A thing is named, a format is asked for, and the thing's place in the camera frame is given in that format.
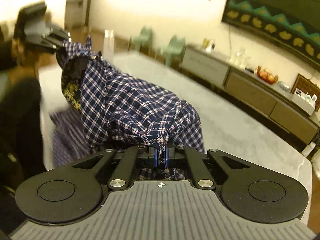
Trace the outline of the red fruit bowl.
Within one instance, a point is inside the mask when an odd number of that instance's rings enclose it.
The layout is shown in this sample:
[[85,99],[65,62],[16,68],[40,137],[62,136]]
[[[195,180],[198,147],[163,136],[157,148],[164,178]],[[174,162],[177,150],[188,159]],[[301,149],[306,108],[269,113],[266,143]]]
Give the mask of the red fruit bowl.
[[266,83],[273,85],[278,82],[278,75],[273,75],[269,70],[263,69],[261,66],[257,67],[257,76]]

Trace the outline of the green plastic chair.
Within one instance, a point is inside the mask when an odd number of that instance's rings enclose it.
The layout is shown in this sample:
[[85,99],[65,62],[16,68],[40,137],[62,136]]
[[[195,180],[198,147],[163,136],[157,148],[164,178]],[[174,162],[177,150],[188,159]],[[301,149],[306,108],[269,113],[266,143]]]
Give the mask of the green plastic chair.
[[148,49],[148,53],[151,53],[152,44],[153,44],[153,31],[151,28],[144,26],[140,30],[140,34],[138,36],[131,36],[129,39],[128,50],[131,45],[135,46],[136,51],[141,51],[142,47],[146,47]]
[[166,47],[158,48],[156,55],[162,55],[164,57],[164,64],[171,66],[173,59],[181,59],[185,50],[185,37],[178,38],[174,35]]

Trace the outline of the long grey tv cabinet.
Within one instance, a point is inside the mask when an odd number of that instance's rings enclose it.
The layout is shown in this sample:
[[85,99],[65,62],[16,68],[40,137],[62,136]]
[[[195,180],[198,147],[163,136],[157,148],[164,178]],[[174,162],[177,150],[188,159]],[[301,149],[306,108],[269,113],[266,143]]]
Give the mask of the long grey tv cabinet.
[[242,101],[305,144],[319,138],[316,114],[309,115],[294,102],[293,94],[281,89],[277,83],[269,85],[256,74],[232,65],[226,55],[187,45],[180,67]]

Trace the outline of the brown wooden box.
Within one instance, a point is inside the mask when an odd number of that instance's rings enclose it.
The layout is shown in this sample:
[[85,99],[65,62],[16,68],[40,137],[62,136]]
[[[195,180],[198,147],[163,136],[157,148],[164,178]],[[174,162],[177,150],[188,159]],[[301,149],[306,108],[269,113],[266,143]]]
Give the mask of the brown wooden box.
[[317,96],[315,111],[318,111],[319,99],[320,99],[320,88],[316,84],[311,82],[310,79],[307,79],[301,74],[297,75],[295,83],[291,89],[292,94],[295,92],[296,88],[300,89],[305,94],[310,94],[310,96],[313,96],[313,95]]

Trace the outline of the left green plastic chair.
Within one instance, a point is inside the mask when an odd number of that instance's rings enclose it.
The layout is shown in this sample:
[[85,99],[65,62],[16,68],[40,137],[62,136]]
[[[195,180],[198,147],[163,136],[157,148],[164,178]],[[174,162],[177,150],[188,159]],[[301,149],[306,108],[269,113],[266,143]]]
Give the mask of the left green plastic chair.
[[146,47],[148,49],[148,53],[151,53],[152,44],[153,44],[153,31],[151,28],[144,26],[140,30],[140,34],[138,36],[131,36],[129,39],[128,50],[131,45],[135,46],[136,51],[141,51],[142,47]]

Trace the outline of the dark framed wall picture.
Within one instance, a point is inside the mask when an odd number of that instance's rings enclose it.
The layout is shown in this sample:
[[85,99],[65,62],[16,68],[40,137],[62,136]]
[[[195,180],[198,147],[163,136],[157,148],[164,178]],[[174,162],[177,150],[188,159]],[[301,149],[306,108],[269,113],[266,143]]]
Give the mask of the dark framed wall picture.
[[227,0],[222,21],[319,69],[319,0]]

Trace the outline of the clear glass jars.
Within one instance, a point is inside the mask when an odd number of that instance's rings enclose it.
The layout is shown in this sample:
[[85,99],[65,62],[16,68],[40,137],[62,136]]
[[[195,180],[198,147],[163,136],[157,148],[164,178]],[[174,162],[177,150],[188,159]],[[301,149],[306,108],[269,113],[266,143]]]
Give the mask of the clear glass jars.
[[240,48],[231,55],[230,63],[237,68],[245,69],[250,59],[251,57],[246,54],[245,48]]

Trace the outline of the person dark torso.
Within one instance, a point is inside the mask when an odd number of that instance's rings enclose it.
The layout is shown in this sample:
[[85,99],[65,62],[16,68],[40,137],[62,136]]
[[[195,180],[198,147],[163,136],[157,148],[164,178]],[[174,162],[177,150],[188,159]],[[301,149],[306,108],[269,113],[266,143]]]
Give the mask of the person dark torso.
[[46,171],[40,128],[40,52],[25,46],[15,27],[1,44],[1,231],[7,235],[25,220],[14,194],[30,177]]

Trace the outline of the right green plastic chair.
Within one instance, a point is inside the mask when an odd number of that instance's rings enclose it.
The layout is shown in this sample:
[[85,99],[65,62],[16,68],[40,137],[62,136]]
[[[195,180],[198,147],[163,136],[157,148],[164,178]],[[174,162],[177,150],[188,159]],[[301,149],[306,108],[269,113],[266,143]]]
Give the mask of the right green plastic chair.
[[162,55],[164,57],[164,64],[171,66],[173,59],[181,59],[185,50],[185,37],[178,38],[174,35],[166,47],[158,48],[156,55]]

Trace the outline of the blue plaid shirt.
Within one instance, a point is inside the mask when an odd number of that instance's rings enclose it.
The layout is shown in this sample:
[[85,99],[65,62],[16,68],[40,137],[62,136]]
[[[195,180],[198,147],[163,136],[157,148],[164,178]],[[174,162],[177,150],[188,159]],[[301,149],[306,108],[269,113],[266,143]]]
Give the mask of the blue plaid shirt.
[[53,113],[53,165],[59,167],[97,153],[154,147],[156,166],[142,168],[141,180],[182,180],[185,171],[170,168],[170,144],[204,152],[201,120],[196,109],[175,93],[122,73],[85,43],[64,40],[56,52],[62,69],[61,90],[68,107]]

